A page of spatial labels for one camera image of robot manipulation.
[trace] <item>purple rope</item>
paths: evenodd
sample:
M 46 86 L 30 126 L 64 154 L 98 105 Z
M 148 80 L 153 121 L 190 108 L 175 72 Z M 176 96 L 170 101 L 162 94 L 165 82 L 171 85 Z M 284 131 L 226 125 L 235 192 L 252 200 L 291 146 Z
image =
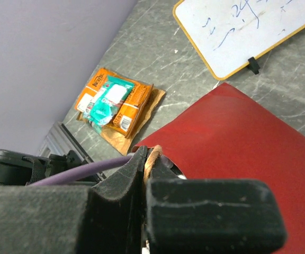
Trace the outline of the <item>purple rope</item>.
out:
M 131 156 L 118 157 L 110 160 L 103 160 L 85 164 L 56 175 L 50 176 L 28 186 L 46 186 L 68 184 L 82 178 L 95 175 L 96 173 L 121 167 L 130 160 Z

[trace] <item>yellow whiteboard frame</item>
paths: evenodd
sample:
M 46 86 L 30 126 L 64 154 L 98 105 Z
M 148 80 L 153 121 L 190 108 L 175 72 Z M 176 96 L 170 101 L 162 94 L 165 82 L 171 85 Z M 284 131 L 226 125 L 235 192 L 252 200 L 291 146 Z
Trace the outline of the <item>yellow whiteboard frame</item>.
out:
M 210 65 L 208 64 L 208 62 L 205 60 L 204 56 L 202 55 L 202 53 L 200 52 L 200 50 L 198 49 L 198 47 L 196 46 L 195 42 L 191 39 L 190 35 L 188 34 L 188 32 L 186 31 L 186 29 L 184 28 L 184 26 L 182 25 L 182 22 L 178 19 L 177 15 L 176 15 L 176 9 L 179 5 L 181 5 L 184 1 L 186 0 L 180 0 L 177 4 L 175 4 L 174 8 L 173 8 L 173 16 L 175 18 L 175 20 L 178 22 L 178 24 L 180 25 L 180 27 L 182 28 L 183 32 L 185 33 L 185 35 L 188 37 L 188 39 L 190 40 L 192 46 L 195 48 L 195 50 L 197 51 L 197 53 L 200 55 L 202 61 L 204 62 L 204 64 L 206 65 L 206 67 L 210 70 L 211 74 L 213 75 L 213 77 L 217 80 L 226 80 L 227 78 L 231 77 L 232 75 L 234 75 L 235 73 L 239 72 L 240 70 L 242 70 L 243 68 L 248 66 L 248 62 L 243 64 L 242 66 L 240 66 L 239 68 L 237 68 L 236 70 L 232 71 L 231 73 L 229 73 L 226 77 L 223 78 L 219 78 L 216 76 L 216 74 L 213 72 L 213 70 L 211 69 Z M 280 40 L 279 42 L 275 43 L 274 45 L 272 45 L 271 47 L 269 47 L 268 49 L 264 50 L 263 52 L 261 52 L 260 54 L 258 54 L 257 56 L 254 56 L 255 59 L 260 58 L 261 56 L 263 56 L 264 54 L 268 53 L 269 51 L 271 51 L 272 49 L 274 49 L 275 47 L 277 47 L 278 45 L 280 45 L 282 42 L 286 41 L 287 39 L 289 39 L 290 37 L 292 37 L 293 35 L 297 34 L 298 32 L 300 32 L 301 30 L 303 30 L 305 28 L 305 24 L 303 26 L 301 26 L 300 28 L 296 29 L 295 31 L 293 31 L 291 34 L 287 35 L 286 37 L 284 37 L 282 40 Z

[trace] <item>package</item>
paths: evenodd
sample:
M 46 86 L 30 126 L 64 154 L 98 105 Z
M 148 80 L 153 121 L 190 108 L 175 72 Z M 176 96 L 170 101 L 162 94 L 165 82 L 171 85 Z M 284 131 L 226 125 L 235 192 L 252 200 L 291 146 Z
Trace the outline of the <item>package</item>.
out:
M 157 104 L 160 102 L 162 97 L 165 95 L 165 91 L 154 88 L 151 91 L 151 94 L 147 100 L 145 107 L 143 108 L 141 115 L 137 119 L 137 123 L 134 126 L 131 134 L 125 138 L 124 135 L 117 132 L 114 128 L 110 127 L 109 124 L 105 125 L 101 129 L 97 129 L 95 125 L 95 130 L 101 135 L 103 139 L 105 139 L 111 146 L 113 146 L 118 152 L 122 155 L 127 155 L 131 143 L 133 142 L 137 133 L 142 129 L 142 127 L 148 122 L 151 118 L 151 114 Z M 89 123 L 87 119 L 83 118 L 83 114 L 80 113 L 77 117 L 77 120 L 84 121 Z
M 99 127 L 109 123 L 117 114 L 133 87 L 132 82 L 108 76 L 107 81 L 96 94 L 98 98 L 90 111 L 91 121 Z
M 134 126 L 137 124 L 138 118 L 142 113 L 144 106 L 153 90 L 153 85 L 147 85 L 143 82 L 123 77 L 113 71 L 101 68 L 93 78 L 88 82 L 86 87 L 81 92 L 75 109 L 83 112 L 83 117 L 90 120 L 90 111 L 94 106 L 95 97 L 97 92 L 100 91 L 102 85 L 107 81 L 107 76 L 121 78 L 123 80 L 133 82 L 134 88 L 129 94 L 128 98 L 124 101 L 116 117 L 112 122 L 107 124 L 108 127 L 120 132 L 129 137 L 133 131 Z

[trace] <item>red table surface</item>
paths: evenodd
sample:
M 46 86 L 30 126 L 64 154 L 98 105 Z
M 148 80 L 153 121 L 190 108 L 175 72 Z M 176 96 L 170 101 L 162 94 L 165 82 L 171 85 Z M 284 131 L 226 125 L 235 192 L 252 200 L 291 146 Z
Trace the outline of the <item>red table surface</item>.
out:
M 161 145 L 187 178 L 255 178 L 288 231 L 276 253 L 305 254 L 305 137 L 224 83 L 137 146 Z

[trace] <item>gray marble floor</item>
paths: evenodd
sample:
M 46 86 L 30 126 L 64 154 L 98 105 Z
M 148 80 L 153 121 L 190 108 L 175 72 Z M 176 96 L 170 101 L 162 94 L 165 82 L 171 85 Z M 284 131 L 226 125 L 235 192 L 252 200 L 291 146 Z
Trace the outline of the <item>gray marble floor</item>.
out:
M 99 67 L 154 83 L 167 94 L 134 143 L 176 118 L 222 83 L 215 80 L 173 18 L 177 0 L 141 0 L 104 55 Z M 244 69 L 228 83 L 305 135 L 305 29 L 262 56 L 261 73 Z M 69 111 L 64 123 L 95 160 L 119 156 Z

